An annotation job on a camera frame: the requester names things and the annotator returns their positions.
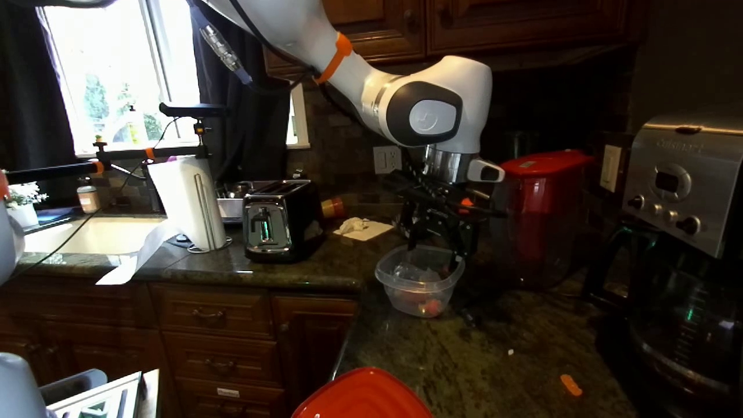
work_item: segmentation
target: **red appliance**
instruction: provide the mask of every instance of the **red appliance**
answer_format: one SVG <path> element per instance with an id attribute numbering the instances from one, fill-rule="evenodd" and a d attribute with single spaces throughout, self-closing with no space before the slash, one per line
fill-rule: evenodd
<path id="1" fill-rule="evenodd" d="M 507 209 L 498 230 L 508 276 L 520 285 L 557 283 L 571 266 L 573 242 L 585 216 L 585 166 L 576 149 L 532 152 L 503 162 Z"/>

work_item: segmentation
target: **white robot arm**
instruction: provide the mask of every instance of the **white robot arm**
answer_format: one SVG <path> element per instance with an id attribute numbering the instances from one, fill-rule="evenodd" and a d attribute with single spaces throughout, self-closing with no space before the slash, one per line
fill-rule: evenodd
<path id="1" fill-rule="evenodd" d="M 328 21 L 320 0 L 205 0 L 247 33 L 315 66 L 318 84 L 351 99 L 363 123 L 397 146 L 425 146 L 423 173 L 447 182 L 504 178 L 482 159 L 482 132 L 490 108 L 489 65 L 447 56 L 413 74 L 374 69 Z"/>

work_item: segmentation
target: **red lid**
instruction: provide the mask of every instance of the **red lid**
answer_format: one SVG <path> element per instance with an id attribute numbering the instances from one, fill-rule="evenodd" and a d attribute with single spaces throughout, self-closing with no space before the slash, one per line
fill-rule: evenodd
<path id="1" fill-rule="evenodd" d="M 359 366 L 318 388 L 294 418 L 433 418 L 411 388 L 376 366 Z"/>
<path id="2" fill-rule="evenodd" d="M 578 149 L 564 149 L 554 152 L 529 152 L 524 158 L 514 158 L 503 162 L 503 166 L 511 177 L 549 177 L 549 173 L 585 166 L 590 159 L 593 158 Z"/>

